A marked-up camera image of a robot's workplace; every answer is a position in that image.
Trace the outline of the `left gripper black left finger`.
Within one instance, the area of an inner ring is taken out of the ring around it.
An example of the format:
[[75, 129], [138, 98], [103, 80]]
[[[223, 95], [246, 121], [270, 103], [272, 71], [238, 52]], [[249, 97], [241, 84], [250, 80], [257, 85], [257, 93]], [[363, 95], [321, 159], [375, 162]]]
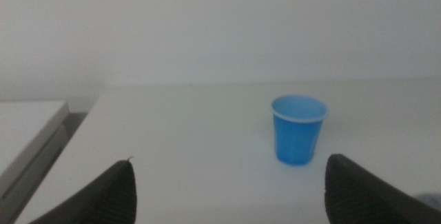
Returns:
[[136, 209], [134, 169], [122, 160], [31, 224], [134, 224]]

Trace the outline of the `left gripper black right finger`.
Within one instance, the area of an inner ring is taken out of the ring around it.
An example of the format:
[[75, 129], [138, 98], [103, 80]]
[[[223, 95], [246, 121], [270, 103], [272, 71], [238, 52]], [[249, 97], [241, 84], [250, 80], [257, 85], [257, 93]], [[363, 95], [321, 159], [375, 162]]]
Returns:
[[440, 210], [388, 184], [342, 154], [325, 170], [325, 210], [330, 223], [434, 223]]

